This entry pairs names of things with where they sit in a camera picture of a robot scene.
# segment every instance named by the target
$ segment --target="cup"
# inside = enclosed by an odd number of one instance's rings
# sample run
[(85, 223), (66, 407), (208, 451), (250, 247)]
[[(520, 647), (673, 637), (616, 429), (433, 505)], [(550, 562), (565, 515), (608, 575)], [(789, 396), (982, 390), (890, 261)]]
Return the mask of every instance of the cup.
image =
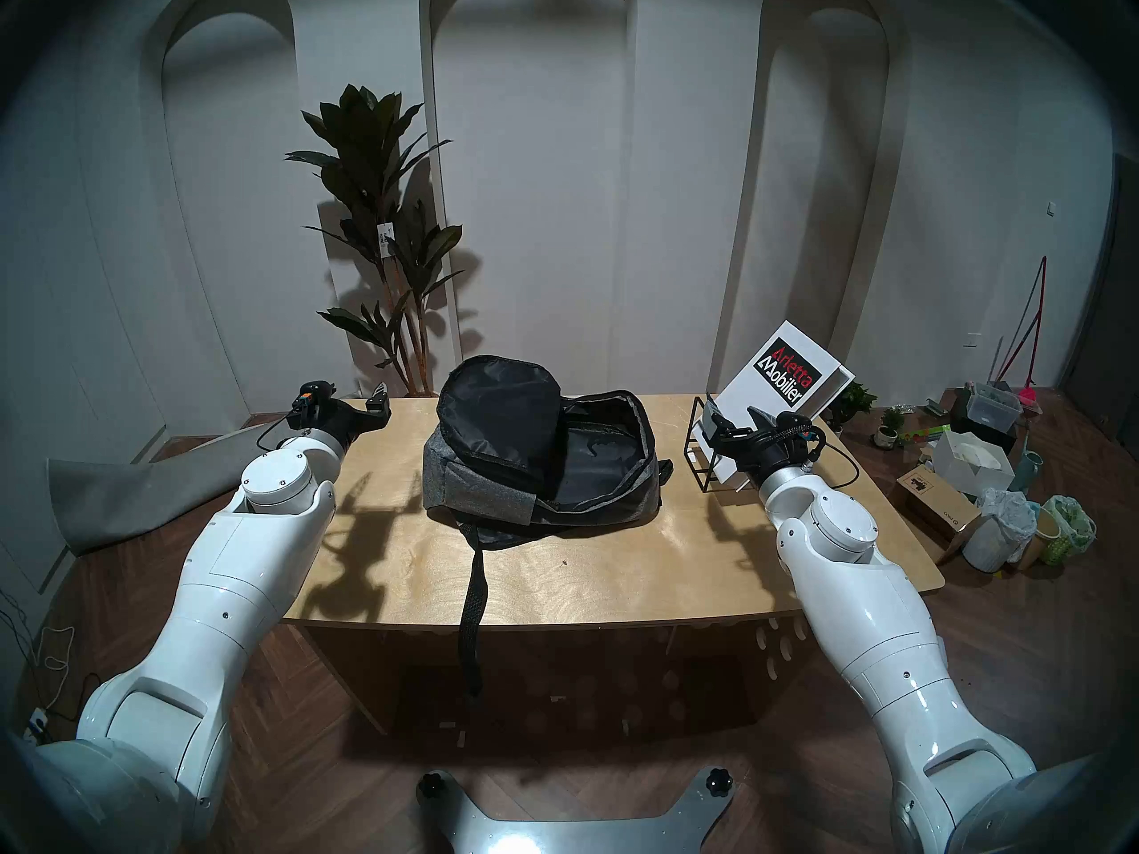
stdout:
[(1024, 549), (1024, 553), (1021, 555), (1021, 559), (1016, 564), (1016, 568), (1021, 572), (1027, 569), (1036, 561), (1040, 555), (1043, 553), (1044, 548), (1059, 537), (1060, 527), (1059, 524), (1056, 523), (1056, 518), (1048, 511), (1041, 509), (1040, 516), (1036, 517), (1036, 533), (1032, 536), (1032, 541), (1029, 542), (1029, 545)]

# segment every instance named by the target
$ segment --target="metal plate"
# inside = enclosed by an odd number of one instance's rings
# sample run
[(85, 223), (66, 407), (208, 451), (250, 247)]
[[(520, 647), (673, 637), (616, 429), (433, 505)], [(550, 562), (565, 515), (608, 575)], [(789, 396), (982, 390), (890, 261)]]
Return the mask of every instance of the metal plate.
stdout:
[(425, 774), (416, 798), (456, 854), (696, 854), (734, 787), (726, 769), (708, 765), (667, 812), (634, 820), (491, 820), (445, 771)]

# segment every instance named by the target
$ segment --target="plastic storage box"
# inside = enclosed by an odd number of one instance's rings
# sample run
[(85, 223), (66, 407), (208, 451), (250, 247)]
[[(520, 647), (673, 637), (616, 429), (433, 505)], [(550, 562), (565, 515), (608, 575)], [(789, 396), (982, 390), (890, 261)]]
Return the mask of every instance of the plastic storage box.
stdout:
[(1021, 418), (1021, 399), (991, 385), (976, 386), (965, 414), (973, 421), (988, 425), (998, 432), (1007, 432)]

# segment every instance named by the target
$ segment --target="black knob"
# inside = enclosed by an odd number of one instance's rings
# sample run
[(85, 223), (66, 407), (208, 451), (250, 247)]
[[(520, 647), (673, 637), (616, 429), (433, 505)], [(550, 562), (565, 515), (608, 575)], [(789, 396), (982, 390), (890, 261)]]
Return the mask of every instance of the black knob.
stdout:
[(727, 796), (728, 791), (731, 789), (731, 774), (728, 773), (727, 769), (712, 769), (712, 771), (708, 772), (708, 779), (705, 786), (707, 786), (708, 793), (716, 798)]
[(419, 779), (419, 791), (428, 799), (442, 795), (443, 779), (433, 771), (427, 772)]

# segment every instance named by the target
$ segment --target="potted plant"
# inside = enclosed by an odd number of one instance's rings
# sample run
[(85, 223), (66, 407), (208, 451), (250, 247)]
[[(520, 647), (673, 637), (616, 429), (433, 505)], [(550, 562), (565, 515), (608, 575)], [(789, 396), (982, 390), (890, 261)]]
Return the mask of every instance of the potted plant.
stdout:
[(870, 394), (861, 383), (851, 383), (827, 407), (827, 412), (830, 413), (827, 425), (835, 434), (842, 434), (843, 426), (853, 419), (855, 413), (870, 412), (877, 400), (878, 395)]
[(893, 407), (886, 408), (882, 413), (882, 427), (874, 433), (874, 442), (883, 450), (890, 450), (898, 443), (898, 433), (901, 430), (906, 417)]
[[(377, 98), (367, 88), (349, 85), (339, 104), (320, 105), (319, 116), (302, 113), (336, 155), (297, 151), (285, 158), (319, 169), (325, 188), (351, 214), (341, 220), (343, 235), (314, 225), (305, 228), (353, 248), (376, 266), (383, 286), (384, 299), (371, 310), (361, 305), (357, 315), (346, 309), (329, 309), (320, 317), (383, 350), (386, 356), (376, 366), (390, 366), (409, 396), (427, 397), (434, 395), (427, 350), (427, 297), (458, 274), (439, 277), (443, 257), (462, 237), (462, 227), (440, 227), (427, 220), (423, 202), (400, 200), (400, 178), (433, 149), (451, 142), (442, 140), (412, 155), (427, 137), (424, 133), (401, 149), (400, 138), (423, 106), (403, 110), (401, 101), (399, 93)], [(382, 233), (385, 224), (392, 229)]]

